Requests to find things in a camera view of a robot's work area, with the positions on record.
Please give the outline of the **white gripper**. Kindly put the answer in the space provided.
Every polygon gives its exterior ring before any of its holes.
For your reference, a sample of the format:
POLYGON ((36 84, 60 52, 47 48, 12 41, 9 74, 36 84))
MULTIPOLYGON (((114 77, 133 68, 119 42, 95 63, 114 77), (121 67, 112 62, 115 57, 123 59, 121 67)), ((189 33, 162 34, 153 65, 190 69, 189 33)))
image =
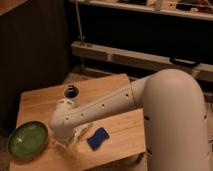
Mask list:
POLYGON ((64 146, 68 146, 68 150, 72 155, 76 155, 78 153, 78 143, 73 142, 75 137, 75 130, 62 130, 62 131, 55 131, 53 133, 54 138, 56 141, 64 146))

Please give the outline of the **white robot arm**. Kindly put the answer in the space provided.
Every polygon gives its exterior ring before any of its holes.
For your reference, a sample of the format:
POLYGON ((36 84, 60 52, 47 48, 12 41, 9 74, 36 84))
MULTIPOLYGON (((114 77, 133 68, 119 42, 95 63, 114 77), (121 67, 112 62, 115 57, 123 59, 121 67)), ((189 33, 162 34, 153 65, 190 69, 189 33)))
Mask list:
POLYGON ((62 99, 50 119, 56 140, 68 145, 74 128, 141 108, 148 171, 210 171, 208 123, 203 92, 188 73, 164 69, 130 82, 82 107, 62 99))

